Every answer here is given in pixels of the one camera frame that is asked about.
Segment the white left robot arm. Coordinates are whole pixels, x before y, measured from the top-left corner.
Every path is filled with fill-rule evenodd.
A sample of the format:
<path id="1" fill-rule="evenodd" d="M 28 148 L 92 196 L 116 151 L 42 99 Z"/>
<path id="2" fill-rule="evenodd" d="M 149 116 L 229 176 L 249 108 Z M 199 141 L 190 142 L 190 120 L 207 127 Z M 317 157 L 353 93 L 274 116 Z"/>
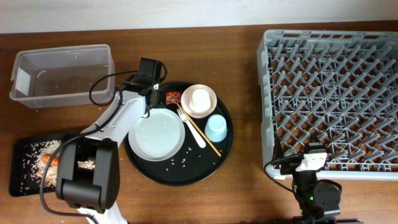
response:
<path id="1" fill-rule="evenodd" d="M 120 186 L 118 150 L 129 130 L 164 104 L 159 98 L 159 85 L 167 76 L 162 62 L 141 58 L 138 70 L 128 75 L 115 87 L 105 112 L 55 151 L 55 194 L 77 210 L 76 217 L 90 223 L 127 222 L 116 203 Z"/>

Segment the orange carrot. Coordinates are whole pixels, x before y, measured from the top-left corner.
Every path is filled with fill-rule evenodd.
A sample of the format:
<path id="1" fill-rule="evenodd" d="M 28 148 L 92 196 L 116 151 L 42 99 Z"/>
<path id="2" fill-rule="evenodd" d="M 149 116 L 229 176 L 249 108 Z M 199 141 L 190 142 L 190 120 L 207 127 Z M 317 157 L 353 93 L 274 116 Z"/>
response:
<path id="1" fill-rule="evenodd" d="M 42 160 L 42 162 L 44 163 L 44 164 L 48 164 L 49 163 L 49 160 L 50 160 L 50 158 L 51 158 L 51 154 L 44 154 L 42 157 L 41 157 L 41 160 Z M 57 167 L 58 166 L 58 162 L 59 162 L 59 159 L 58 159 L 58 157 L 55 157 L 52 161 L 51 161 L 51 166 L 55 166 L 55 167 Z"/>

